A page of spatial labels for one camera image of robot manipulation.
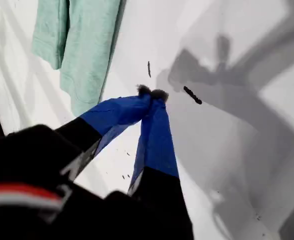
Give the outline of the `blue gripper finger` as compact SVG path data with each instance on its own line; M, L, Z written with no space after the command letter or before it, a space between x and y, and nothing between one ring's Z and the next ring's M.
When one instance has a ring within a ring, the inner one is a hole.
M134 96L111 98L100 102L74 120L56 129L81 153L66 164L60 173L75 180L81 171L112 140L147 114L152 102L152 91L139 85Z
M144 239L192 240L193 225L183 196L166 110L168 94L151 91L151 105L141 132L128 193L135 222Z

